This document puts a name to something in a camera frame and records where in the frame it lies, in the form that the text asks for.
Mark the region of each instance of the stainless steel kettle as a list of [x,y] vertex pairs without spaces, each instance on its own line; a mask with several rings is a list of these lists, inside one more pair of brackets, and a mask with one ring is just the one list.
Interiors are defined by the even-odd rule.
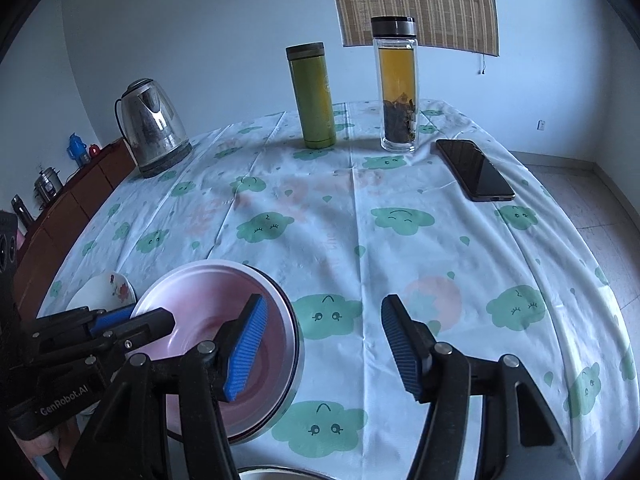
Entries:
[[[122,125],[118,118],[122,101]],[[191,143],[174,106],[153,79],[138,79],[117,99],[114,112],[120,133],[144,178],[162,173],[191,152]]]

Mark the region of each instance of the floor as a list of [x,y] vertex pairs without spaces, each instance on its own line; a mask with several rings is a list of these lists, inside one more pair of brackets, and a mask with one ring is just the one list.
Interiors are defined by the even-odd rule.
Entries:
[[574,223],[609,280],[640,374],[640,232],[593,172],[527,167]]

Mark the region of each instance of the white tablecloth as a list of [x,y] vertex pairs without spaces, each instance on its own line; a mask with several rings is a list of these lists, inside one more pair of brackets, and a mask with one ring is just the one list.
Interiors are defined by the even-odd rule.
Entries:
[[[307,150],[296,113],[193,139],[153,179],[137,172],[92,219],[47,295],[63,310],[105,270],[138,296],[169,270],[226,258],[268,273],[294,302],[305,367],[293,405],[235,446],[239,466],[279,464],[339,479],[404,478],[427,407],[404,391],[380,323],[399,294],[461,352],[520,357],[585,479],[601,479],[638,430],[636,369],[606,277],[558,204],[507,150],[438,101],[421,103],[412,155],[380,148],[375,102],[334,106],[338,143]],[[472,139],[516,192],[463,194],[433,141]],[[460,478],[472,478],[481,403],[472,399]]]

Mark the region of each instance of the phone screen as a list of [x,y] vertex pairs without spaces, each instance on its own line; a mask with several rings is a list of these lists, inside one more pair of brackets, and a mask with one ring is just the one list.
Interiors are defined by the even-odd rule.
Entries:
[[436,144],[472,197],[486,200],[514,197],[511,186],[473,141],[439,139]]

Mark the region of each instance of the kettle lid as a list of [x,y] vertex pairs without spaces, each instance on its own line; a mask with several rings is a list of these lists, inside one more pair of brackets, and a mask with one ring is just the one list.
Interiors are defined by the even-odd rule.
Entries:
[[142,79],[136,79],[133,83],[127,86],[127,91],[122,94],[122,97],[133,92],[136,88],[140,88],[142,85],[146,85],[147,83],[151,83],[153,79],[149,79],[148,77],[143,77]]

